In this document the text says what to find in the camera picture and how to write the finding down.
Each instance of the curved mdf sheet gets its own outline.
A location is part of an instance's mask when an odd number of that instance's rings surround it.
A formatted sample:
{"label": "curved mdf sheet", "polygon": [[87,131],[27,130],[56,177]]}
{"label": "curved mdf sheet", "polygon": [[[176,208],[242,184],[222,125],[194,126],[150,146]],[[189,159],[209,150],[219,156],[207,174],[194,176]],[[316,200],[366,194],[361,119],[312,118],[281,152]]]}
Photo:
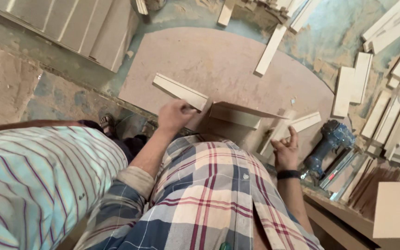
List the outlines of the curved mdf sheet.
{"label": "curved mdf sheet", "polygon": [[[265,47],[253,39],[209,28],[181,27],[148,33],[119,98],[157,114],[172,99],[153,86],[158,72],[213,101],[227,101],[273,114],[293,109],[298,117],[320,111],[322,122],[300,133],[303,158],[320,139],[318,131],[330,117],[334,94],[305,66],[280,51],[275,53],[263,77],[254,75]],[[350,126],[348,119],[344,123]],[[233,141],[248,143],[255,136],[251,132]],[[258,139],[243,148],[253,149],[259,142]]]}

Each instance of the foot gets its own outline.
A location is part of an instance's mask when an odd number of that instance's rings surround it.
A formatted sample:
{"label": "foot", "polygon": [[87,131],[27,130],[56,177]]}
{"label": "foot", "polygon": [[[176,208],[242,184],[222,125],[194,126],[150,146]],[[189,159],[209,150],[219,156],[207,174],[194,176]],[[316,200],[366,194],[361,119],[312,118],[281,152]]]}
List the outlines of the foot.
{"label": "foot", "polygon": [[115,120],[110,114],[104,115],[100,120],[100,126],[103,128],[103,132],[109,138],[116,138],[115,133]]}

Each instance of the shirt sleeve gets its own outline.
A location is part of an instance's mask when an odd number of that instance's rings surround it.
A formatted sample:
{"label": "shirt sleeve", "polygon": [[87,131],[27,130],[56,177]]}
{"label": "shirt sleeve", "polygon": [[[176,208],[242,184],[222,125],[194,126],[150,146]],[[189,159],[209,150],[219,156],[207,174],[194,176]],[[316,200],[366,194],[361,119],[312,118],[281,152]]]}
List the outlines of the shirt sleeve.
{"label": "shirt sleeve", "polygon": [[151,175],[138,167],[120,171],[93,210],[75,249],[109,249],[124,238],[141,219],[154,185]]}

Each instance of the wristband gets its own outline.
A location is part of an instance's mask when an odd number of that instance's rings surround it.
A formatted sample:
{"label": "wristband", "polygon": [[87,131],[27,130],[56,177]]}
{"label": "wristband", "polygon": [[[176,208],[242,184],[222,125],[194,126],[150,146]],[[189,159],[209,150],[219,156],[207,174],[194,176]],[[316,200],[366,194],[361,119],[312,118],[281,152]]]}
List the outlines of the wristband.
{"label": "wristband", "polygon": [[277,173],[277,179],[298,178],[300,180],[300,172],[297,170],[282,170]]}

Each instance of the blue power tool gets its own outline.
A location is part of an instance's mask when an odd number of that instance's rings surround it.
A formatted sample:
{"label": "blue power tool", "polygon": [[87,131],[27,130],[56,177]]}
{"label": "blue power tool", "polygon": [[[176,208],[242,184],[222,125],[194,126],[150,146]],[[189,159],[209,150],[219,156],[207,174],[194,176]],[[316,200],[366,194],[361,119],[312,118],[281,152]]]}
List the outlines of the blue power tool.
{"label": "blue power tool", "polygon": [[326,122],[320,132],[322,133],[322,139],[303,162],[305,169],[301,179],[305,179],[308,174],[312,174],[317,180],[321,179],[324,175],[322,161],[325,156],[331,150],[337,149],[340,146],[350,148],[356,141],[347,126],[336,120]]}

